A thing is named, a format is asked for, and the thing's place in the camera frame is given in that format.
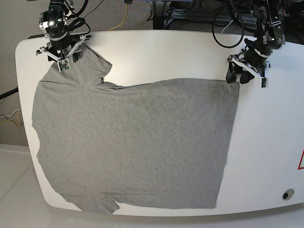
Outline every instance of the gray t-shirt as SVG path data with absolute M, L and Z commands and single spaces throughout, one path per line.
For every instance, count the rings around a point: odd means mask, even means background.
M 238 105 L 239 84 L 173 79 L 103 83 L 111 64 L 88 48 L 71 69 L 54 64 L 39 82 L 33 127 L 53 189 L 83 211 L 116 202 L 215 208 Z

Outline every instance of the circular hole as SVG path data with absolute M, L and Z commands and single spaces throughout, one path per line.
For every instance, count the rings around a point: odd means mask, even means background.
M 283 200 L 290 200 L 294 193 L 295 191 L 293 189 L 288 189 L 286 192 L 284 192 L 282 196 Z

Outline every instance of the t-shirt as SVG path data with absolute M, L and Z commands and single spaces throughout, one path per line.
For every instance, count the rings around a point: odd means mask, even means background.
M 52 65 L 39 82 L 32 115 L 38 160 L 57 193 L 88 212 L 113 213 L 117 202 L 215 208 L 238 83 L 117 86 L 103 81 L 112 65 L 88 47 L 70 65 Z

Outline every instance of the red warning sign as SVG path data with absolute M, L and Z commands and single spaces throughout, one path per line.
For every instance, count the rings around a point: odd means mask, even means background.
M 304 160 L 303 160 L 303 157 L 304 157 L 304 151 L 302 153 L 302 157 L 301 157 L 301 160 L 300 160 L 300 164 L 299 164 L 298 170 L 304 169 Z

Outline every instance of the white table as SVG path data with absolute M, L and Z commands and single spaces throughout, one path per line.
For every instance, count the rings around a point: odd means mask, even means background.
M 225 80 L 229 54 L 212 35 L 187 31 L 111 31 L 92 34 L 88 43 L 113 64 L 105 81 L 120 86 L 172 78 Z M 238 35 L 218 35 L 232 45 Z M 35 51 L 47 40 L 24 40 L 16 49 L 20 102 L 38 181 L 46 202 L 57 208 L 79 210 L 57 194 L 37 160 L 39 139 L 32 125 L 34 94 L 52 63 Z M 238 110 L 215 209 L 154 209 L 118 204 L 114 214 L 138 216 L 198 216 L 238 213 L 304 202 L 304 169 L 298 170 L 304 149 L 304 46 L 286 43 L 269 58 L 268 87 L 260 78 L 241 85 Z M 294 189 L 285 201 L 283 193 Z

